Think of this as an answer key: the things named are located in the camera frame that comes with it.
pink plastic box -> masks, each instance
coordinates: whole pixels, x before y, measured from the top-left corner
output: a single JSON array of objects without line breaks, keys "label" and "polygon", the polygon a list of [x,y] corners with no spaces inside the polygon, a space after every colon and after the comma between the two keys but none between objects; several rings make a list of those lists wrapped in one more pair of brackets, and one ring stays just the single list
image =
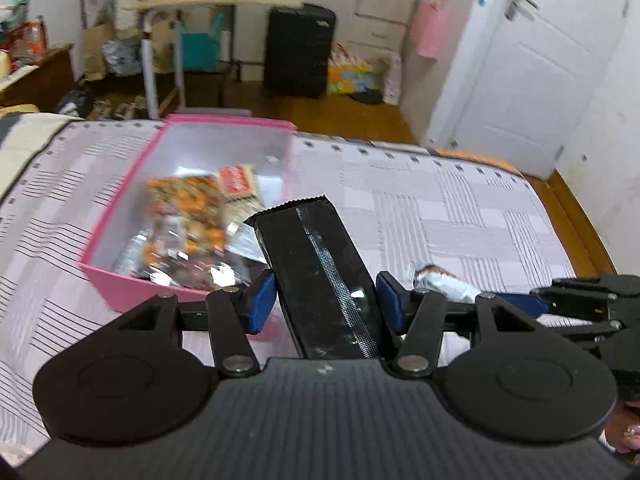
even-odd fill
[{"label": "pink plastic box", "polygon": [[161,286],[111,272],[128,241],[149,225],[146,180],[173,174],[213,173],[252,164],[264,205],[280,203],[296,127],[287,121],[246,117],[173,115],[133,164],[105,210],[78,266],[111,308],[126,312],[160,292],[201,301],[207,292]]}]

door handle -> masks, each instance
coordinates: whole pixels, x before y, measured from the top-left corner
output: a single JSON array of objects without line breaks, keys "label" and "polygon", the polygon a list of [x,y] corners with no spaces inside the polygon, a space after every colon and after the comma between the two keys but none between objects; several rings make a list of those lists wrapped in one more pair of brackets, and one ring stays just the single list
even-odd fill
[{"label": "door handle", "polygon": [[540,9],[540,6],[536,2],[534,2],[533,0],[524,0],[524,1],[526,1],[534,9],[536,9],[536,10]]},{"label": "door handle", "polygon": [[[515,19],[516,11],[520,7],[520,1],[521,0],[511,0],[509,2],[509,6],[507,7],[507,11],[504,13],[504,15],[507,18],[507,20],[513,21]],[[523,1],[527,2],[531,7],[533,7],[536,10],[540,9],[540,6],[536,2],[534,2],[533,0],[523,0]]]}]

white door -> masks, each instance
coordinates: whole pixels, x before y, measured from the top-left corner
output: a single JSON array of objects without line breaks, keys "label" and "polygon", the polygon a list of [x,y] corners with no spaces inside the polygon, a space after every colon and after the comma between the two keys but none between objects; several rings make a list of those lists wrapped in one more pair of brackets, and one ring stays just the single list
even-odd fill
[{"label": "white door", "polygon": [[451,144],[546,178],[604,75],[628,0],[533,1],[539,10],[521,0],[500,22]]}]

human hand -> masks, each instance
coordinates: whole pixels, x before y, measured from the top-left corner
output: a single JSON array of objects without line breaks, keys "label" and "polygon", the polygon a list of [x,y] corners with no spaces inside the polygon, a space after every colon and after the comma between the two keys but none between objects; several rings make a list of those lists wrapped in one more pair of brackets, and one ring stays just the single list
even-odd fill
[{"label": "human hand", "polygon": [[640,408],[640,402],[618,403],[604,429],[607,442],[618,453],[640,450],[640,417],[627,407]]}]

paper bag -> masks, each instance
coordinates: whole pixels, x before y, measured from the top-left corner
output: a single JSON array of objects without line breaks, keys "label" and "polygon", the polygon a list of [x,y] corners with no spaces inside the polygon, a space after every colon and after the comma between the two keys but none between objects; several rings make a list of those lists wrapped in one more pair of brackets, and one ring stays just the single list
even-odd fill
[{"label": "paper bag", "polygon": [[115,37],[116,31],[112,23],[103,23],[83,31],[84,76],[89,81],[98,81],[106,76],[107,66],[102,57],[102,46]]},{"label": "paper bag", "polygon": [[154,52],[154,72],[168,74],[174,71],[174,30],[169,20],[154,23],[151,31],[151,45]]}]

